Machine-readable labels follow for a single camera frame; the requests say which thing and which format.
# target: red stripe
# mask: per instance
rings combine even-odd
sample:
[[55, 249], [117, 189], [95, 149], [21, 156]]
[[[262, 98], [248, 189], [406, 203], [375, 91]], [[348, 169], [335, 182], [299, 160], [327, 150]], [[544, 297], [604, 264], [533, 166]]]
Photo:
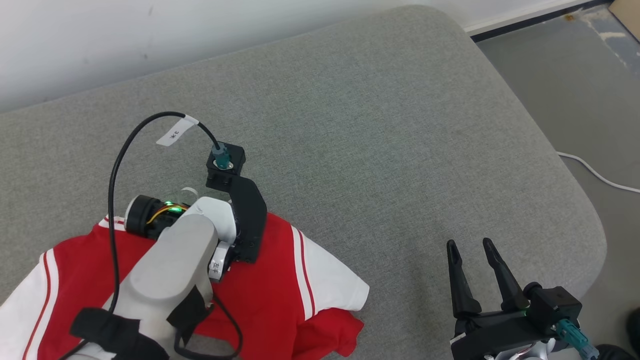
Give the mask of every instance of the red stripe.
[[314, 302], [314, 293], [311, 291], [311, 284], [309, 284], [309, 277], [307, 276], [307, 265], [305, 264], [305, 240], [304, 235], [298, 230], [300, 234], [300, 256], [302, 256], [302, 271], [305, 273], [305, 281], [307, 282], [307, 289], [309, 290], [309, 297], [311, 298], [311, 316], [316, 314], [316, 302]]
[[38, 325], [40, 325], [40, 321], [42, 320], [42, 315], [44, 315], [44, 309], [47, 308], [47, 304], [49, 303], [49, 296], [51, 295], [51, 278], [49, 277], [49, 265], [47, 265], [47, 253], [45, 252], [42, 257], [44, 259], [44, 271], [47, 274], [47, 297], [44, 300], [44, 305], [42, 306], [42, 310], [40, 310], [40, 316], [38, 316], [38, 321], [36, 321], [36, 325], [33, 327], [33, 331], [31, 331], [31, 336], [29, 337], [29, 342], [27, 342], [27, 347], [24, 349], [22, 360], [26, 360], [27, 358], [27, 353], [29, 352], [29, 347], [31, 347], [33, 336], [36, 334]]

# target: red and white jersey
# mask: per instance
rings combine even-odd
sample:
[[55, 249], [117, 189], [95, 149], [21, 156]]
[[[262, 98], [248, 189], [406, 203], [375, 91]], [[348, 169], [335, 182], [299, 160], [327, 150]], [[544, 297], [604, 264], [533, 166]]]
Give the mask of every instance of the red and white jersey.
[[[122, 281], [155, 242], [125, 232], [121, 218], [116, 230]], [[102, 307], [111, 296], [112, 267], [106, 220], [42, 254], [0, 306], [0, 359], [58, 359], [76, 346], [71, 323], [82, 308]], [[350, 355], [363, 323], [348, 310], [360, 310], [369, 294], [347, 266], [272, 214], [257, 262], [233, 263], [213, 286], [243, 332], [245, 360]], [[237, 345], [236, 330], [219, 309], [196, 333]]]

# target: gray upholstered ottoman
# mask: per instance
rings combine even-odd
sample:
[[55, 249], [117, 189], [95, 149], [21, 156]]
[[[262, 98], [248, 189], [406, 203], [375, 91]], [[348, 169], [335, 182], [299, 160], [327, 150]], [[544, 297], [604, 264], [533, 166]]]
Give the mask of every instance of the gray upholstered ottoman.
[[[484, 310], [500, 304], [484, 236], [522, 284], [577, 297], [604, 261], [591, 203], [489, 61], [446, 15], [408, 6], [0, 115], [0, 301], [104, 216], [120, 146], [163, 110], [242, 145], [269, 210], [371, 286], [354, 359], [450, 357], [448, 239]], [[205, 190], [202, 132], [154, 144], [174, 121], [134, 142], [117, 213]]]

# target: black velcro strap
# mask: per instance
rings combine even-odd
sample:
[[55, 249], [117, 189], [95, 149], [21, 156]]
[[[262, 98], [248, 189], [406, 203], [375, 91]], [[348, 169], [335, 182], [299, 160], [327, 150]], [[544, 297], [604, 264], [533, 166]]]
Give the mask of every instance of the black velcro strap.
[[169, 314], [166, 321], [178, 330], [182, 341], [187, 345], [196, 326], [206, 319], [209, 313], [202, 294], [194, 285], [184, 300]]
[[166, 351], [153, 339], [140, 334], [139, 328], [140, 320], [86, 307], [76, 316], [69, 333], [117, 354], [117, 360], [168, 360]]

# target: cardboard box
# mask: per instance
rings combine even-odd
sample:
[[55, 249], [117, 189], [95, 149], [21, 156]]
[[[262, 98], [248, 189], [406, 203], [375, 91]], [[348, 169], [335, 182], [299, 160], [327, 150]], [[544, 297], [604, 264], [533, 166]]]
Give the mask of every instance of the cardboard box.
[[640, 0], [615, 0], [609, 11], [640, 41]]

